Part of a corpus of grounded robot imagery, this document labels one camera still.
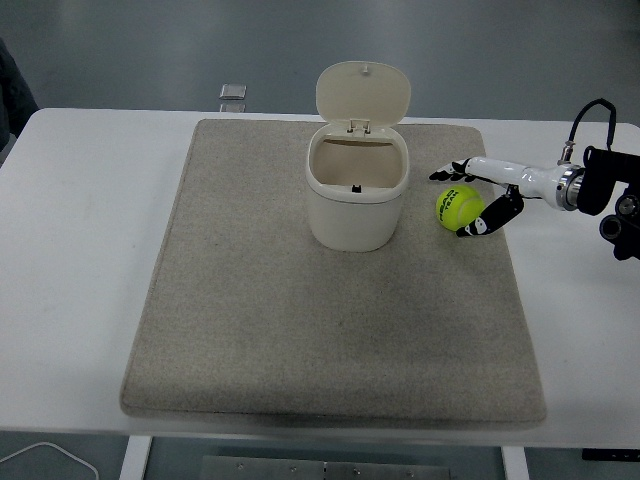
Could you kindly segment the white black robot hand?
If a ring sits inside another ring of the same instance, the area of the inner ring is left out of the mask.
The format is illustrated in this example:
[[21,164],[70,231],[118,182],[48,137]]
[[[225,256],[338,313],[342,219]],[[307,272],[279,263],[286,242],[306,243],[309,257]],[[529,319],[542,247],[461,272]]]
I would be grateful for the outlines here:
[[540,169],[486,157],[453,161],[429,176],[432,181],[480,180],[501,185],[505,193],[485,205],[473,188],[450,187],[436,201],[436,219],[459,237],[490,235],[519,215],[526,199],[542,199],[558,210],[567,208],[562,167]]

